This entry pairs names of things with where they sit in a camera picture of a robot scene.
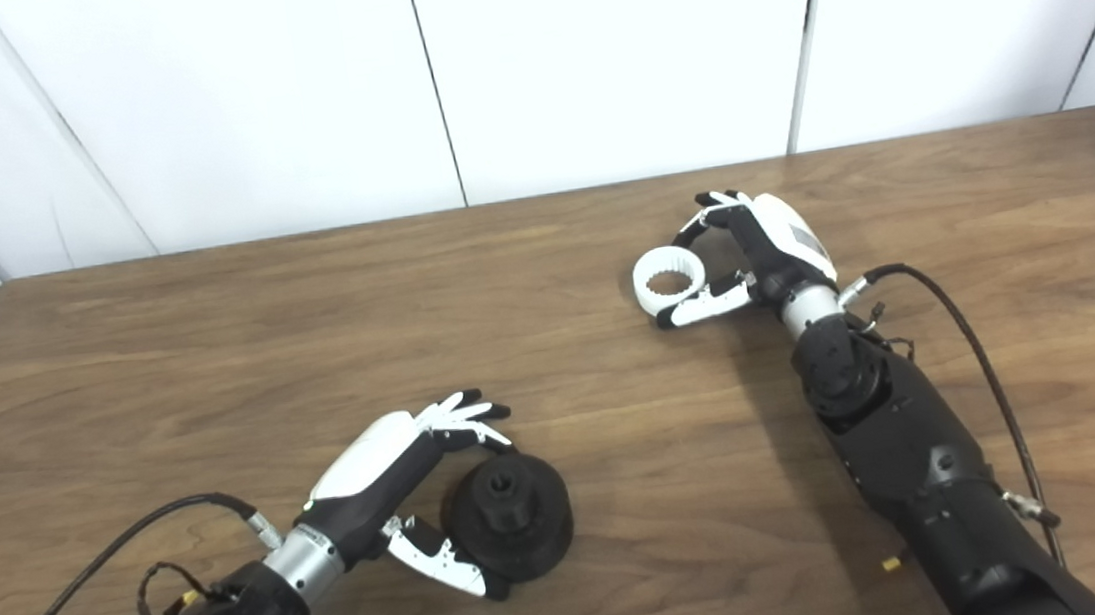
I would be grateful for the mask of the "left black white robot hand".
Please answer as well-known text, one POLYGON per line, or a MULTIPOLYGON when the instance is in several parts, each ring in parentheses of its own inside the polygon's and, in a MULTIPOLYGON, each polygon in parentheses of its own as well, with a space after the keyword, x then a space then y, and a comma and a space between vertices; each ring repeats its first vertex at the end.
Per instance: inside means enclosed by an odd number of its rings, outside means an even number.
POLYGON ((471 446, 496 455, 517 452, 510 438, 492 426, 511 415, 505 404, 484 401, 479 388, 450 394, 417 415, 387 413, 316 480, 293 527, 325 544, 342 571, 388 553, 466 595, 506 600, 511 584, 500 575, 471 559, 439 529, 399 517, 397 509, 450 453, 471 446))

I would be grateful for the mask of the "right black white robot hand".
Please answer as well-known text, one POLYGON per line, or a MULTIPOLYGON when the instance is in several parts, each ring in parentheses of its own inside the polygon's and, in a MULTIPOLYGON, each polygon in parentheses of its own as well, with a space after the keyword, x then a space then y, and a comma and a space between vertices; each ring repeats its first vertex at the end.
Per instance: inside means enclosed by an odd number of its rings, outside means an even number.
POLYGON ((725 230, 737 243, 745 266, 656 311, 654 321, 660 329, 683 328, 748 305, 772 309, 802 329, 843 313, 835 266, 794 207, 766 192, 754 197, 734 190, 702 192, 695 204, 698 214, 671 245, 689 253, 702 233, 725 230))

